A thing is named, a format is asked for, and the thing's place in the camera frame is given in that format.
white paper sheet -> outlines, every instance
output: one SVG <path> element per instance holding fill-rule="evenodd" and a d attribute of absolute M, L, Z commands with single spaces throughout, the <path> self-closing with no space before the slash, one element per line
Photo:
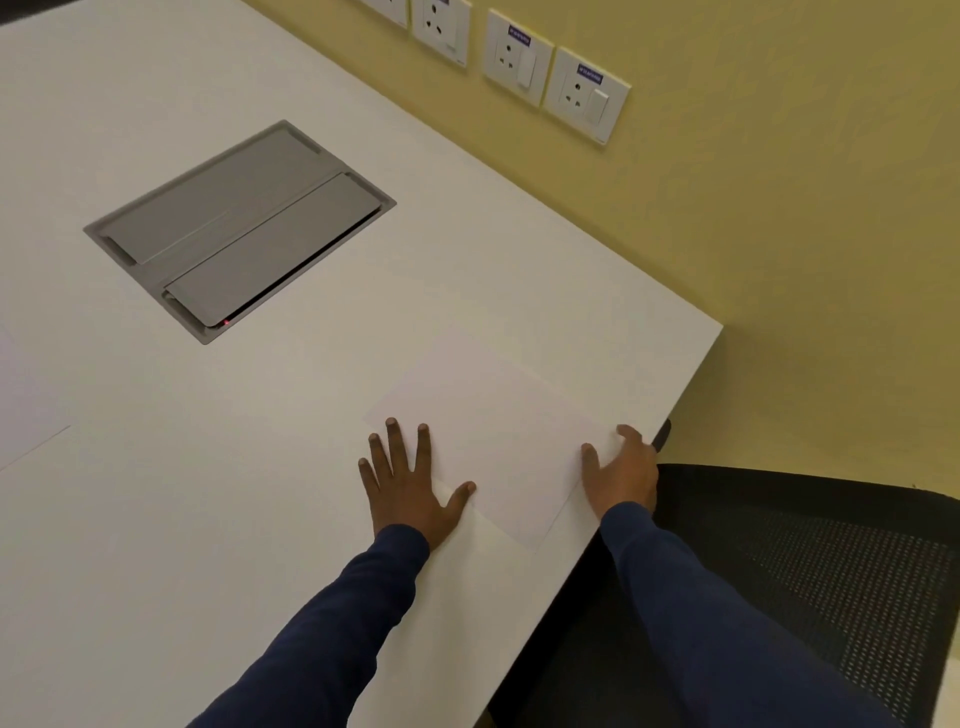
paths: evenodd
<path fill-rule="evenodd" d="M 612 432 L 458 330 L 438 339 L 365 419 L 383 436 L 388 417 L 400 422 L 411 463 L 417 425 L 429 424 L 434 478 L 450 488 L 473 480 L 471 503 L 530 548 L 580 482 L 580 446 L 603 453 Z"/>
<path fill-rule="evenodd" d="M 0 471 L 69 425 L 51 390 L 0 328 Z"/>

long sleeve shirt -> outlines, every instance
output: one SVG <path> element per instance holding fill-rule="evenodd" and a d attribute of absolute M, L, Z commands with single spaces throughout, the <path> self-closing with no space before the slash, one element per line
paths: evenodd
<path fill-rule="evenodd" d="M 698 728 L 898 728 L 893 717 L 704 569 L 636 503 L 601 522 L 620 581 Z M 311 599 L 192 728 L 340 728 L 376 655 L 413 603 L 430 554 L 414 528 L 384 528 Z"/>
<path fill-rule="evenodd" d="M 376 655 L 416 594 L 430 546 L 389 525 L 314 596 L 191 728 L 339 728 L 376 672 Z"/>
<path fill-rule="evenodd" d="M 615 505 L 600 531 L 695 726 L 900 726 L 878 701 L 706 570 L 643 506 Z"/>

white table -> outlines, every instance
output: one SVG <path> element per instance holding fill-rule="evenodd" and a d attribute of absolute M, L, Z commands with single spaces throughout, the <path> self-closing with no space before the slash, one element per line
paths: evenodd
<path fill-rule="evenodd" d="M 2 725 L 205 707 L 369 544 L 362 416 L 449 326 L 651 434 L 719 331 L 235 0 L 0 28 L 0 88 L 0 321 L 75 423 L 0 472 Z M 281 118 L 397 207 L 203 347 L 82 227 Z M 472 725 L 595 527 L 468 510 L 351 725 Z"/>

power socket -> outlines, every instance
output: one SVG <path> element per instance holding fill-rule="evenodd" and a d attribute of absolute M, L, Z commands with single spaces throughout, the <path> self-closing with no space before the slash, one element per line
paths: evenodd
<path fill-rule="evenodd" d="M 487 15 L 484 74 L 538 107 L 553 47 L 550 41 L 491 10 Z"/>
<path fill-rule="evenodd" d="M 407 23 L 407 0 L 360 0 L 360 2 L 371 10 L 393 20 L 401 28 L 409 27 Z"/>
<path fill-rule="evenodd" d="M 543 106 L 574 129 L 606 144 L 629 93 L 629 84 L 561 48 Z"/>
<path fill-rule="evenodd" d="M 467 0 L 413 0 L 414 37 L 466 67 L 471 7 Z"/>

sticker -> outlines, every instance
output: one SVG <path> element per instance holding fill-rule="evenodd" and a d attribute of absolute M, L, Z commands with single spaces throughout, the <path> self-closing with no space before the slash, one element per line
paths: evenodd
<path fill-rule="evenodd" d="M 577 68 L 577 73 L 583 76 L 585 79 L 590 79 L 597 85 L 603 85 L 603 74 L 597 73 L 588 65 L 583 65 L 582 63 Z"/>
<path fill-rule="evenodd" d="M 514 26 L 510 26 L 510 28 L 507 30 L 507 34 L 510 37 L 514 37 L 519 40 L 521 43 L 523 43 L 523 45 L 527 46 L 527 48 L 530 47 L 531 38 L 523 31 L 518 30 Z"/>

